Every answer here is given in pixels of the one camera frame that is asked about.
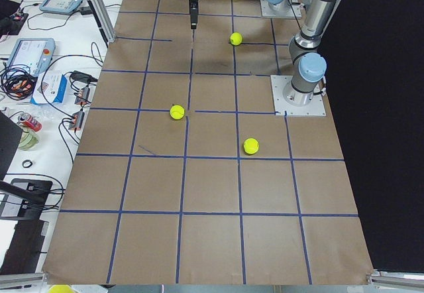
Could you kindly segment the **tennis ball near centre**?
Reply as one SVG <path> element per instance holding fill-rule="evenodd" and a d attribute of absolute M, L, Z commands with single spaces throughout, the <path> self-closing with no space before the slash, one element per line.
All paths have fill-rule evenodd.
<path fill-rule="evenodd" d="M 239 46 L 243 42 L 242 34 L 239 32 L 233 32 L 229 37 L 229 42 L 232 46 Z"/>

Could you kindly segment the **tennis ball on loose tape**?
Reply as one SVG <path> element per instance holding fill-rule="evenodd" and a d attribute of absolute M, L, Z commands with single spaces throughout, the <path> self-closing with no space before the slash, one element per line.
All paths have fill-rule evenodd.
<path fill-rule="evenodd" d="M 173 105 L 170 108 L 170 117 L 174 120 L 180 120 L 185 116 L 185 109 L 181 105 Z"/>

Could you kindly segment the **tennis ball far corner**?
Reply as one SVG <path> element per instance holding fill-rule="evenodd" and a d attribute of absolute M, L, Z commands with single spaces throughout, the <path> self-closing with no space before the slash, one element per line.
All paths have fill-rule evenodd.
<path fill-rule="evenodd" d="M 260 144 L 258 140 L 253 137 L 249 137 L 243 142 L 243 150 L 248 155 L 256 154 L 259 151 Z"/>

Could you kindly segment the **black power adapter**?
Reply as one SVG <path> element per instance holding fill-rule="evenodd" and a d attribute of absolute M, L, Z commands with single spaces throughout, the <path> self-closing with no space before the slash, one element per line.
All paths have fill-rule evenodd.
<path fill-rule="evenodd" d="M 98 79 L 93 77 L 91 74 L 87 74 L 85 72 L 81 72 L 81 71 L 77 71 L 77 70 L 74 70 L 70 74 L 70 78 L 73 81 L 82 82 L 82 83 L 85 83 L 85 84 L 93 84 L 93 83 L 98 82 Z"/>

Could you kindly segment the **grey orange hub upper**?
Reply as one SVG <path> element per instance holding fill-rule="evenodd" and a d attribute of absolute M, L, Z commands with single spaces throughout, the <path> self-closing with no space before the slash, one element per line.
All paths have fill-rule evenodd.
<path fill-rule="evenodd" d="M 77 92 L 75 92 L 75 104 L 76 105 L 86 105 L 86 104 L 90 104 L 90 100 L 89 100 L 89 95 L 90 95 L 90 88 L 88 86 L 85 86 L 84 88 L 79 89 Z"/>

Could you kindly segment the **grey orange hub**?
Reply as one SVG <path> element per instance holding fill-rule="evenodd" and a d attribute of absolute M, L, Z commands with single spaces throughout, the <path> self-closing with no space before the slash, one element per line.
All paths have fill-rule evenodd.
<path fill-rule="evenodd" d="M 84 118 L 85 112 L 83 110 L 75 112 L 72 115 L 68 129 L 73 131 L 79 131 L 82 128 Z"/>
<path fill-rule="evenodd" d="M 89 95 L 90 95 L 90 88 L 88 86 L 85 86 L 84 88 L 79 89 L 77 92 L 75 92 L 75 104 L 76 105 L 86 105 L 86 104 L 90 104 L 90 100 L 89 100 Z"/>

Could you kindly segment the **blue white cardboard box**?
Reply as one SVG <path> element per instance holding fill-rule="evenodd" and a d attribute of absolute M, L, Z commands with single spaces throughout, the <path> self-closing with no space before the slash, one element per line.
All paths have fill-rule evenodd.
<path fill-rule="evenodd" d="M 66 93 L 67 79 L 61 71 L 43 72 L 38 76 L 30 102 L 35 105 L 62 103 Z"/>

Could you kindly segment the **grey orange hub lower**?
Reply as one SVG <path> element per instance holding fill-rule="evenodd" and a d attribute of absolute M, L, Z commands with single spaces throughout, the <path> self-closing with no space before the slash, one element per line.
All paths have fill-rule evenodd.
<path fill-rule="evenodd" d="M 84 118 L 85 112 L 83 110 L 75 112 L 72 115 L 68 129 L 73 131 L 79 131 L 82 128 Z"/>

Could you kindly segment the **near teach pendant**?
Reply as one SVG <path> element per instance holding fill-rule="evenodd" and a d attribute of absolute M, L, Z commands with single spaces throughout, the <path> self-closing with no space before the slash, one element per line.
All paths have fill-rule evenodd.
<path fill-rule="evenodd" d="M 19 38 L 7 66 L 23 68 L 30 75 L 38 77 L 49 67 L 55 48 L 53 38 Z"/>

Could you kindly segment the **brown paper table cover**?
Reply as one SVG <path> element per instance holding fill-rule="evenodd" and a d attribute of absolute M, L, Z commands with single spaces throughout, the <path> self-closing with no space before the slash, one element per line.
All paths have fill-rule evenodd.
<path fill-rule="evenodd" d="M 49 282 L 364 284 L 373 267 L 331 112 L 274 113 L 270 76 L 291 74 L 297 25 L 263 19 L 258 0 L 200 11 L 191 30 L 187 0 L 123 0 Z"/>

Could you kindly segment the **red soda can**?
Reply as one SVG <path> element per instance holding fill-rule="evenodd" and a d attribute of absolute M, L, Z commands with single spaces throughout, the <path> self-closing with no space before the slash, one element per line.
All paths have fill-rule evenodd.
<path fill-rule="evenodd" d="M 19 123 L 24 127 L 27 127 L 34 132 L 38 132 L 42 129 L 42 124 L 36 120 L 30 113 L 21 113 L 19 115 Z"/>

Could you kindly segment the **green tape roll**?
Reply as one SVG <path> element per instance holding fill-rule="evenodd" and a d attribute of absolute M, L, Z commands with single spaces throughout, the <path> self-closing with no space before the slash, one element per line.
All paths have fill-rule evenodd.
<path fill-rule="evenodd" d="M 20 150 L 30 150 L 39 142 L 38 135 L 29 128 L 23 127 L 23 132 L 21 135 L 21 139 L 18 145 L 18 149 Z"/>

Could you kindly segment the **black laptop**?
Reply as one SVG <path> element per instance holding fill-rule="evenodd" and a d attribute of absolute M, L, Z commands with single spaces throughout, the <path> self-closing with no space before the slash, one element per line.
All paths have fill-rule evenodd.
<path fill-rule="evenodd" d="M 48 227 L 40 216 L 51 188 L 50 180 L 15 178 L 10 183 L 1 182 L 6 195 L 1 201 L 1 219 L 17 222 L 1 263 L 2 275 L 36 270 Z"/>

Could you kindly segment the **aluminium frame post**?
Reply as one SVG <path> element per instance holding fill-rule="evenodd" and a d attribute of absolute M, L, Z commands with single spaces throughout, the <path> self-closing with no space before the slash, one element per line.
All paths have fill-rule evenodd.
<path fill-rule="evenodd" d="M 116 33 L 103 0 L 87 0 L 106 47 L 116 39 Z"/>

